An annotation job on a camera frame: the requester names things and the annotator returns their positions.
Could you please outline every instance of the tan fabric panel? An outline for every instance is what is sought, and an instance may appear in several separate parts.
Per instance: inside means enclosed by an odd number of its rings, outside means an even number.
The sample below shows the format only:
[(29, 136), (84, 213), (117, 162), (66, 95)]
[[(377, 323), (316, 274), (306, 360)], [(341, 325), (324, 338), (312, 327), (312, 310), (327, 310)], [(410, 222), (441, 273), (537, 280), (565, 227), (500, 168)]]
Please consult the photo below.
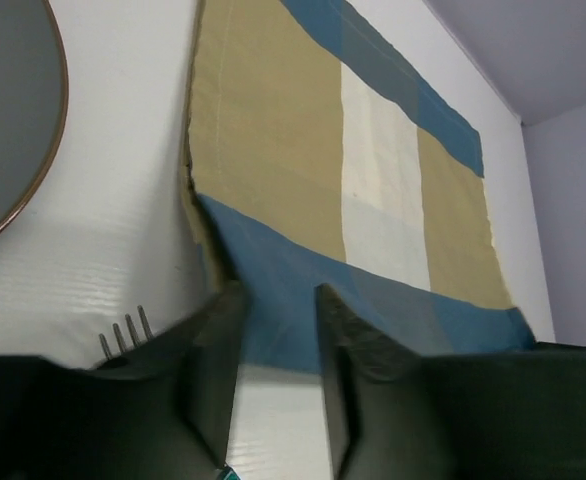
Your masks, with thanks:
[(431, 291), (479, 307), (510, 308), (482, 179), (421, 128), (418, 148)]
[(224, 272), (219, 255), (216, 254), (212, 234), (202, 217), (202, 206), (188, 187), (187, 166), (180, 167), (180, 194), (193, 241), (202, 251), (202, 262), (209, 292), (218, 292), (229, 280)]
[(275, 0), (205, 0), (199, 35), (197, 192), (345, 261), (340, 61)]

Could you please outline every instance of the copper rim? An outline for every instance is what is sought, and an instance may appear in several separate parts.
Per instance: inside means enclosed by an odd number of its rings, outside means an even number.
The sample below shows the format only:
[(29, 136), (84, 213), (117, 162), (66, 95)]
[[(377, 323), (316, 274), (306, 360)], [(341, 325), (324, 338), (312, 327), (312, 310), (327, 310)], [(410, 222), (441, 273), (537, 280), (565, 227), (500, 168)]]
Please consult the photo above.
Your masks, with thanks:
[(60, 146), (60, 142), (62, 140), (62, 133), (64, 132), (64, 126), (66, 124), (66, 113), (69, 107), (69, 75), (68, 69), (66, 64), (66, 54), (64, 52), (64, 44), (62, 42), (62, 36), (60, 35), (60, 29), (57, 25), (57, 21), (55, 20), (55, 15), (53, 14), (53, 9), (51, 8), (51, 4), (49, 0), (42, 0), (44, 4), (44, 8), (46, 9), (46, 13), (48, 14), (49, 21), (51, 23), (51, 27), (53, 28), (53, 34), (55, 35), (56, 43), (57, 43), (57, 50), (59, 54), (60, 66), (62, 70), (62, 99), (61, 99), (61, 108), (58, 114), (57, 120), (57, 130), (55, 135), (53, 136), (53, 140), (51, 145), (49, 146), (49, 150), (46, 153), (44, 158), (44, 162), (40, 167), (39, 172), (28, 186), (22, 197), (13, 205), (13, 207), (9, 210), (2, 221), (0, 222), (0, 233), (17, 217), (17, 215), (24, 209), (26, 204), (33, 198), (35, 192), (42, 184), (44, 177), (48, 173), (51, 165), (53, 164), (53, 160), (55, 159), (55, 155), (57, 154), (57, 150)]

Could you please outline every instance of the black plastic part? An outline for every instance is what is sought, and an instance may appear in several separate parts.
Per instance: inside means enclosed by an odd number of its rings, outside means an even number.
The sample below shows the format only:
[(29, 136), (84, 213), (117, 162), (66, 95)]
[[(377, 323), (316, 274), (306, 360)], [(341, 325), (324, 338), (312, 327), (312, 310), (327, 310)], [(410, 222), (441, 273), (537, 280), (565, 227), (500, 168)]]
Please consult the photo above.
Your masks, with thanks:
[(340, 480), (586, 480), (586, 348), (420, 357), (316, 292)]
[(207, 480), (225, 468), (244, 288), (96, 370), (0, 357), (0, 479)]

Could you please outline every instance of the fork tines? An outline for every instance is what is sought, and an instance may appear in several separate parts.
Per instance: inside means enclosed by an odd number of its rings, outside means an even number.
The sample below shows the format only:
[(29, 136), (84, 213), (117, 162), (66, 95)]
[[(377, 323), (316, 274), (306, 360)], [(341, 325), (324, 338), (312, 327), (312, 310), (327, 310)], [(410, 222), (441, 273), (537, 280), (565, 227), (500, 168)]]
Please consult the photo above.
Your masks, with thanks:
[[(146, 340), (151, 340), (153, 338), (153, 332), (151, 331), (151, 326), (149, 325), (148, 318), (146, 317), (146, 313), (144, 312), (142, 305), (137, 307), (137, 313), (140, 316), (140, 322), (142, 323), (142, 330), (144, 331)], [(137, 329), (135, 328), (135, 322), (128, 313), (124, 316), (124, 320), (126, 322), (126, 328), (129, 331), (129, 335), (131, 336), (131, 341), (133, 342), (133, 348), (136, 348), (142, 342), (140, 341), (140, 336), (138, 335)], [(124, 340), (124, 335), (122, 334), (122, 329), (120, 328), (119, 324), (113, 324), (113, 333), (115, 334), (115, 341), (117, 342), (120, 354), (125, 353), (128, 348), (126, 346), (126, 341)], [(109, 347), (109, 342), (106, 339), (106, 336), (102, 333), (100, 334), (100, 345), (102, 346), (102, 351), (104, 352), (106, 359), (112, 359), (113, 353), (111, 352), (111, 347)]]

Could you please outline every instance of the white wall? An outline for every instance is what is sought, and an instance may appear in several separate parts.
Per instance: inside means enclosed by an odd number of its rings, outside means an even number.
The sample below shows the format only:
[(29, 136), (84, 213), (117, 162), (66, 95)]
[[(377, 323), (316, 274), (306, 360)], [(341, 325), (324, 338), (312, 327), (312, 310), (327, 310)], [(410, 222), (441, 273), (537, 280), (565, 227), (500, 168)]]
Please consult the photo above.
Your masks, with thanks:
[(506, 283), (536, 336), (553, 340), (520, 120), (422, 0), (351, 3), (479, 131), (489, 215)]
[(586, 106), (524, 131), (557, 338), (586, 345)]
[(70, 365), (142, 304), (164, 328), (200, 302), (177, 202), (195, 0), (51, 0), (70, 102), (53, 166), (0, 235), (0, 352)]

